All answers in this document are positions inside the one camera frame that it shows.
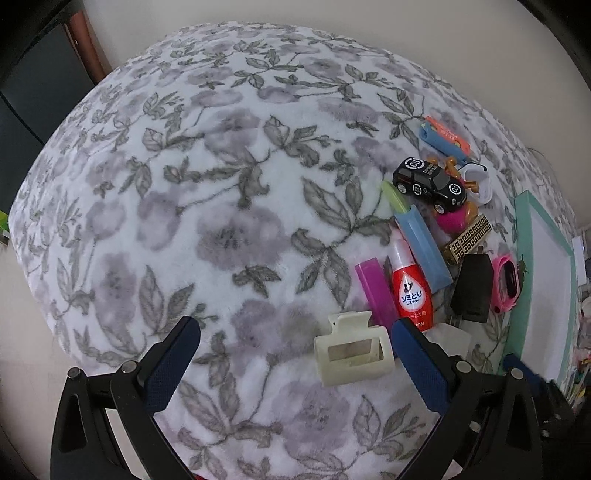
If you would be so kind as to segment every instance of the white board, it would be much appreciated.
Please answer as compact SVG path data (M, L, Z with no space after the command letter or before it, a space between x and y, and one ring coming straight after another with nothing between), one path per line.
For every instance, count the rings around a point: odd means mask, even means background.
M546 380L558 380L569 334L571 261L551 227L534 208L530 210L534 275L521 359Z

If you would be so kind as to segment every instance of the pink watch strap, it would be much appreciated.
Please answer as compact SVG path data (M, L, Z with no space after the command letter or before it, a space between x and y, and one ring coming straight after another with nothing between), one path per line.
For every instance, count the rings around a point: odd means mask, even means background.
M517 285L517 293L513 297L509 297L507 295L506 298L501 297L501 291L499 289L499 281L500 277L503 274L503 266L507 263L511 262L514 268L514 275L515 275L515 283ZM519 297L519 280L517 277L517 266L513 261L513 258L510 254L501 255L500 257L496 257L492 261L492 268L495 273L494 282L492 284L492 299L491 299L491 308L493 312L508 312L511 310L515 304L517 303L517 298Z

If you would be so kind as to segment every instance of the white wall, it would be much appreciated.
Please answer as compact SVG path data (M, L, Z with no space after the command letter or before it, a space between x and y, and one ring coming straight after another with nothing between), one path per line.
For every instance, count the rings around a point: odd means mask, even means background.
M479 101L543 152L580 224L591 223L591 92L517 0L84 0L115 67L185 25L306 25L387 48Z

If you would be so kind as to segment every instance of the clutter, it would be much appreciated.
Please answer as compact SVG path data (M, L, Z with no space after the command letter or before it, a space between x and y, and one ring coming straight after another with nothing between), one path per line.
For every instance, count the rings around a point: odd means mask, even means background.
M428 159L430 163L438 165L439 162L436 158ZM478 193L480 191L480 185L477 181L466 181L462 178L459 170L456 168L457 161L453 157L449 157L445 161L445 173L447 173L450 177L453 177L457 181L459 181L466 190L470 190L472 193Z
M467 190L468 199L478 206L487 204L492 200L492 185L488 168L479 163L468 162L459 168L459 173L464 182L477 182L478 191Z
M378 259L372 258L356 265L355 271L368 299L373 325L380 325L390 330L400 316Z
M456 158L462 164L467 162L470 144L433 117L427 116L425 120L419 132L421 140L444 155Z
M419 158L406 158L394 171L392 183L400 193L412 193L431 203L437 213L458 210L467 198L461 181Z
M459 355L464 360L468 358L472 335L448 323L438 323L433 328L423 332L427 340L438 344L447 356Z
M493 266L486 254L465 255L450 307L468 322L486 323L493 291Z
M577 347L591 350L591 297L583 300L581 308L583 316L580 318Z
M8 245L10 233L8 233L8 215L0 210L0 243Z
M441 230L448 235L455 235L463 232L476 217L478 217L478 207L468 200L455 212L447 212L443 215L437 214L435 220Z
M435 293L451 285L452 276L417 207L409 207L401 193L385 180L382 182L382 191L390 202L400 232L421 267L431 292Z
M487 218L479 215L455 240L443 247L443 258L450 264L458 265L462 257L472 252L491 230Z
M429 330L433 326L433 304L427 281L399 230L393 230L391 243L392 290L398 312L422 332Z
M329 316L332 333L314 339L316 365L325 387L378 378L394 370L388 330L368 327L371 312Z
M517 266L511 255L506 254L492 261L495 279L492 286L492 310L495 313L508 312L519 297Z

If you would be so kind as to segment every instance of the red bottle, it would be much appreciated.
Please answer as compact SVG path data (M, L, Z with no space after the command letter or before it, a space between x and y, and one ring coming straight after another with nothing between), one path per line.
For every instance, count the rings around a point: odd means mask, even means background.
M431 291L399 230L392 232L392 290L401 317L408 317L424 332L433 326Z

